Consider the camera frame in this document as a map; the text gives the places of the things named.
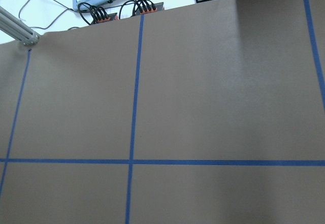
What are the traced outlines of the grey aluminium post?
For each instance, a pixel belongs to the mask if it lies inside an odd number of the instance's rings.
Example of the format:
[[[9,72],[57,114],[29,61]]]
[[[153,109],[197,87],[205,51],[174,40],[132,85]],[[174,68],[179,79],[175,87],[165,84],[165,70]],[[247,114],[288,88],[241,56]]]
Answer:
[[[1,7],[1,31],[27,46],[36,44],[40,37],[36,31],[21,22],[3,7]]]

